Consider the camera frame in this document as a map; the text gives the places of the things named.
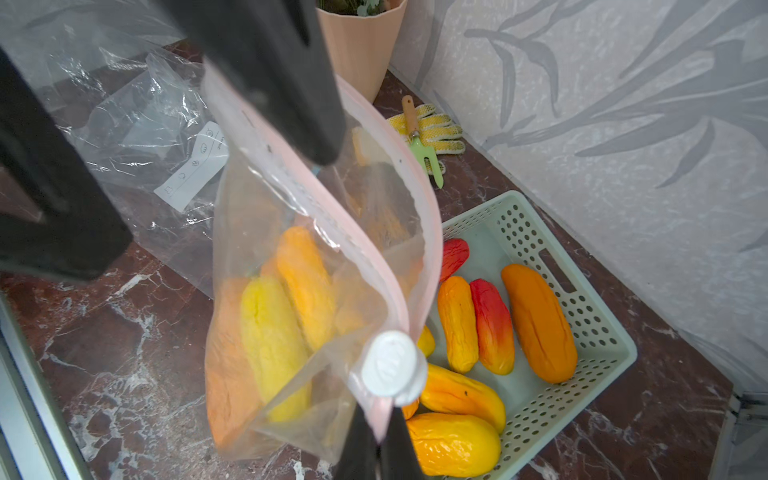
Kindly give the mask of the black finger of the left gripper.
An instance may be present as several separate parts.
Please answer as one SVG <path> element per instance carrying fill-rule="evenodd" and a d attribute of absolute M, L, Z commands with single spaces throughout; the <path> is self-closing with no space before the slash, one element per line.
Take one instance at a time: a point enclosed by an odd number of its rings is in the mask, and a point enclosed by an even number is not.
<path fill-rule="evenodd" d="M 345 115 L 314 2 L 158 5 L 292 146 L 319 166 L 338 159 Z"/>

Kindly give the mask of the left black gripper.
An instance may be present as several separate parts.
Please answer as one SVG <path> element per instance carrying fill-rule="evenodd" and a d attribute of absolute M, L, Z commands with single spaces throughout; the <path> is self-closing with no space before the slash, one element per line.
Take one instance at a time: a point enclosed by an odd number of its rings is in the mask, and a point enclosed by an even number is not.
<path fill-rule="evenodd" d="M 88 282 L 131 244 L 129 227 L 6 55 L 1 164 L 42 213 L 41 222 L 2 214 L 2 271 Z"/>

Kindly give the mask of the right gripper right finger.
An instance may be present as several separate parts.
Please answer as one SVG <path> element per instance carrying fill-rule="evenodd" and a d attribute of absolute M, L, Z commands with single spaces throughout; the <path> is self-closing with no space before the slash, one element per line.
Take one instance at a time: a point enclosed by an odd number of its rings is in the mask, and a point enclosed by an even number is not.
<path fill-rule="evenodd" d="M 386 436 L 380 443 L 380 478 L 382 480 L 424 479 L 400 408 L 393 409 Z"/>

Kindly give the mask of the clear zip-top bag pink zipper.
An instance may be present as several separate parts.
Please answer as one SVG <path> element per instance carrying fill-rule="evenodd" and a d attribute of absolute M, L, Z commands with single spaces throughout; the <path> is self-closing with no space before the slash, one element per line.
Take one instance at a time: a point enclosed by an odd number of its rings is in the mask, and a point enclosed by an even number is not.
<path fill-rule="evenodd" d="M 290 444 L 335 462 L 360 416 L 382 441 L 426 383 L 416 343 L 442 255 L 435 194 L 346 82 L 341 151 L 312 165 L 215 67 L 203 94 L 229 158 L 214 210 L 206 407 L 219 454 Z"/>

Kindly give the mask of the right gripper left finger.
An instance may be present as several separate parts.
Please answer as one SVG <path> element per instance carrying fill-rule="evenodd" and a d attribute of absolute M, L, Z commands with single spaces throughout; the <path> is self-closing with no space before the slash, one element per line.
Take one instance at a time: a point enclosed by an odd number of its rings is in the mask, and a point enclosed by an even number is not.
<path fill-rule="evenodd" d="M 350 423 L 334 480 L 376 480 L 378 444 L 365 413 L 357 405 Z"/>

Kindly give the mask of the orange mango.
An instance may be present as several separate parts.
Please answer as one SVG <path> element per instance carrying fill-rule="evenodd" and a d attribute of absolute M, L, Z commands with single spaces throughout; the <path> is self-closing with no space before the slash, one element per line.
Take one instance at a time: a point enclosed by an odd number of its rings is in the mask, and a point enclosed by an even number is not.
<path fill-rule="evenodd" d="M 262 265 L 260 274 L 283 281 L 313 352 L 334 337 L 335 292 L 320 250 L 306 228 L 287 229 L 280 236 L 276 253 Z"/>

